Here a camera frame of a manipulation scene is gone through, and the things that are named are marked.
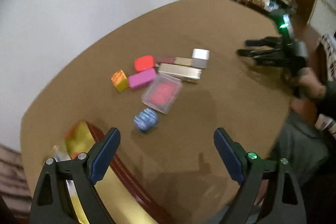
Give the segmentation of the person right hand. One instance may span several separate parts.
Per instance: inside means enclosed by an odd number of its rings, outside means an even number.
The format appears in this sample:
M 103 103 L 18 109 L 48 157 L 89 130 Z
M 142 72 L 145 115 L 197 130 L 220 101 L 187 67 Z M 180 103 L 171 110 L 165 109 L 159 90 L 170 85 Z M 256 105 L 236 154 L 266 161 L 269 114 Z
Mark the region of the person right hand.
M 295 75 L 289 69 L 284 69 L 282 80 L 297 99 L 322 99 L 327 93 L 326 85 L 321 83 L 311 67 L 303 67 Z

